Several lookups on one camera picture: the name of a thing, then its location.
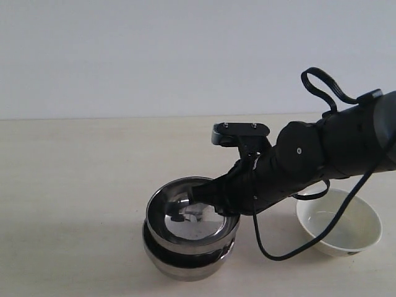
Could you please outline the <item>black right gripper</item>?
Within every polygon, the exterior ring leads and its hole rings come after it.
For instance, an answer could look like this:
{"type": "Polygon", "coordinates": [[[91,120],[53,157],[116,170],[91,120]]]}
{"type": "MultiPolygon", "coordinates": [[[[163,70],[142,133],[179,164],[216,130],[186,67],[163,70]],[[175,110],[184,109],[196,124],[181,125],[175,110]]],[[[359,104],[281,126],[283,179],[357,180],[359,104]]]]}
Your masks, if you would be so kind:
{"type": "Polygon", "coordinates": [[[190,204],[212,206],[215,213],[252,215],[253,210],[261,212],[308,186],[280,166],[273,147],[230,179],[224,174],[191,186],[188,199],[190,204]]]}

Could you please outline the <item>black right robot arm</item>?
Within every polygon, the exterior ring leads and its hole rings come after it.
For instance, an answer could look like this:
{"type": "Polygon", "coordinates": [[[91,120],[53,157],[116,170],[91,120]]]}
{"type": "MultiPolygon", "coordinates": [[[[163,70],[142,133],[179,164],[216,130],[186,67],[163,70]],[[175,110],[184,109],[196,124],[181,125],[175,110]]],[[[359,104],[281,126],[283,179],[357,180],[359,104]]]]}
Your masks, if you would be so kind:
{"type": "Polygon", "coordinates": [[[236,147],[240,158],[227,174],[193,186],[190,202],[252,215],[320,181],[364,174],[395,132],[395,93],[364,95],[315,123],[292,121],[275,145],[269,132],[261,123],[214,125],[212,143],[236,147]]]}

